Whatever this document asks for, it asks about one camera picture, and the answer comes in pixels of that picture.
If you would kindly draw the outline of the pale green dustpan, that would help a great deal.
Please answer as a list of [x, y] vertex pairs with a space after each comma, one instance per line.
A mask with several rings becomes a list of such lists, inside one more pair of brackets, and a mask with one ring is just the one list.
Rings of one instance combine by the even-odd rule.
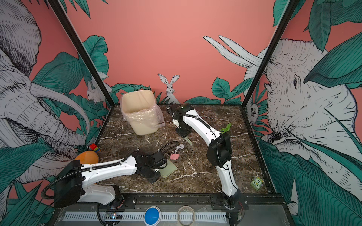
[[161, 169], [159, 169], [158, 172], [160, 173], [161, 177], [165, 179], [174, 173], [177, 169], [178, 168], [170, 160], [167, 160], [165, 167], [163, 166]]

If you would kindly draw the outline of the cream trash bin with bag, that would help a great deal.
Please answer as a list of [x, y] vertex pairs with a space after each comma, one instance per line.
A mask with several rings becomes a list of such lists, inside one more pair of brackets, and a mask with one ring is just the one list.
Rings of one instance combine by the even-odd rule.
[[120, 106], [123, 119], [139, 136], [157, 132], [165, 125], [163, 113], [150, 90], [124, 94], [120, 100]]

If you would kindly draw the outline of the pale green hand brush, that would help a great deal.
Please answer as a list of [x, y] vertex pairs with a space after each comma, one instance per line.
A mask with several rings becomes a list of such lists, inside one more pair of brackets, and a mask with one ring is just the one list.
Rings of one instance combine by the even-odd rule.
[[193, 143], [190, 141], [190, 139], [186, 136], [183, 138], [191, 147], [193, 146]]

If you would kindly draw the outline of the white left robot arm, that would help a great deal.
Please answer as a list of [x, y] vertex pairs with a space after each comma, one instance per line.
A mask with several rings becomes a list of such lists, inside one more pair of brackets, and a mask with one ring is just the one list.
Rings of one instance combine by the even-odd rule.
[[124, 203], [119, 186], [102, 186], [98, 183], [138, 174], [153, 184], [161, 176], [159, 171], [167, 167], [165, 154], [178, 145], [178, 141], [172, 141], [152, 154], [136, 150], [123, 159], [105, 163], [81, 164], [79, 160], [73, 160], [42, 190], [41, 197], [53, 200], [55, 208], [68, 207], [77, 202], [93, 202], [117, 210]]

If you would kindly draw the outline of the white scrap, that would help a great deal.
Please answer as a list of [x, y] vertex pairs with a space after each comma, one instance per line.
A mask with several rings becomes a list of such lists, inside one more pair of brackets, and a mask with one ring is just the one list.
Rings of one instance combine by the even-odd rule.
[[178, 151], [179, 151], [180, 149], [184, 149], [184, 145], [183, 145], [183, 144], [178, 145], [178, 146], [176, 147], [174, 153], [178, 153]]

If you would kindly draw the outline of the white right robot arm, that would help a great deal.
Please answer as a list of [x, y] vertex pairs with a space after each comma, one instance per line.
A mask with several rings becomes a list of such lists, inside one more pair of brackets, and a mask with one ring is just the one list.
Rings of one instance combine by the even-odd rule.
[[242, 193], [232, 172], [230, 135], [214, 129], [188, 103], [173, 104], [167, 108], [167, 112], [172, 117], [175, 131], [180, 137], [186, 138], [194, 130], [208, 145], [206, 157], [218, 172], [223, 203], [228, 209], [235, 208], [242, 198]]

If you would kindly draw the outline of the pink paper scrap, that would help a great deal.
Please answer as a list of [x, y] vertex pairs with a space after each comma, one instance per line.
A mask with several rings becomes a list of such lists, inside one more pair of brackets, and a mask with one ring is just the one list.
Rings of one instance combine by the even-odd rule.
[[170, 160], [178, 160], [180, 157], [180, 154], [178, 153], [173, 153], [170, 155]]

